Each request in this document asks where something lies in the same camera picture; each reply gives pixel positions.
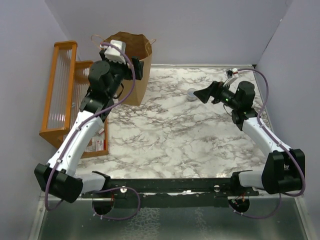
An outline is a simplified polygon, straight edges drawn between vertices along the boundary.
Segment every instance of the gray wall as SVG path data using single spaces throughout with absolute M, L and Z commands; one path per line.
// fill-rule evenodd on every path
M 258 63 L 270 82 L 267 110 L 275 133 L 305 152 L 305 199 L 315 226 L 320 226 L 319 13 L 320 1 L 294 0 Z
M 45 0 L 82 60 L 90 36 L 118 31 L 157 39 L 155 64 L 256 64 L 292 0 Z
M 43 0 L 0 8 L 0 239 L 27 239 L 40 188 L 33 173 L 53 148 L 38 133 L 53 44 L 65 41 Z

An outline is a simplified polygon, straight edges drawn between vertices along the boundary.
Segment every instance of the marble tabletop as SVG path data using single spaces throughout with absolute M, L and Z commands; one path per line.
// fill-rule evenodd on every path
M 254 74 L 240 81 L 255 85 L 254 108 L 262 105 Z M 112 178 L 213 178 L 259 170 L 266 161 L 241 132 L 223 104 L 189 102 L 189 88 L 225 81 L 225 68 L 152 68 L 140 106 L 121 105 L 109 117 L 109 155 L 82 159 L 77 174 L 99 171 Z M 268 125 L 267 116 L 263 115 Z

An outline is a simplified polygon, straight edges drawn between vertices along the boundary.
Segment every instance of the paper bag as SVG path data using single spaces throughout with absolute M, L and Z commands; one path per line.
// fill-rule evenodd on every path
M 105 41 L 110 43 L 111 40 L 118 40 L 125 42 L 125 54 L 131 60 L 132 57 L 139 57 L 139 60 L 144 62 L 143 65 L 143 77 L 141 80 L 135 81 L 135 86 L 131 95 L 123 102 L 127 105 L 139 106 L 144 98 L 151 68 L 152 60 L 152 44 L 155 42 L 149 41 L 143 34 L 131 34 L 128 32 L 120 31 L 115 35 L 108 37 Z M 132 79 L 125 79 L 123 83 L 123 92 L 121 93 L 119 100 L 122 100 L 130 91 L 133 81 Z M 121 92 L 122 87 L 117 90 L 117 95 Z

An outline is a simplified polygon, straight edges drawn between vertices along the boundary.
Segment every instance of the ribbed translucent panel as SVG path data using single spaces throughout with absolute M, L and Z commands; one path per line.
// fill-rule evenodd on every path
M 71 119 L 70 119 L 71 126 L 74 125 L 77 119 L 81 101 L 87 94 L 87 90 L 89 87 L 88 75 L 89 75 L 88 67 L 76 69 L 74 73 L 74 84 L 73 84 L 73 90 L 72 90 L 72 109 L 71 109 Z
M 58 52 L 47 129 L 63 128 L 65 124 L 71 55 L 71 49 Z

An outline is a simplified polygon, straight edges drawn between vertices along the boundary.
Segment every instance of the wooden frame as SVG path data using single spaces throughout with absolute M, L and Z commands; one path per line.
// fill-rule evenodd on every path
M 69 133 L 76 120 L 81 99 L 85 95 L 83 89 L 89 86 L 88 75 L 85 74 L 85 70 L 89 74 L 89 67 L 93 62 L 76 61 L 76 56 L 77 43 L 75 41 L 56 42 L 54 44 L 50 78 L 39 135 L 57 149 L 61 146 L 64 136 Z M 75 89 L 79 85 L 82 85 L 83 88 L 82 95 Z M 57 112 L 55 105 L 60 106 L 58 107 L 60 112 Z M 105 149 L 102 151 L 84 152 L 82 158 L 108 154 L 107 126 L 108 123 L 105 121 Z

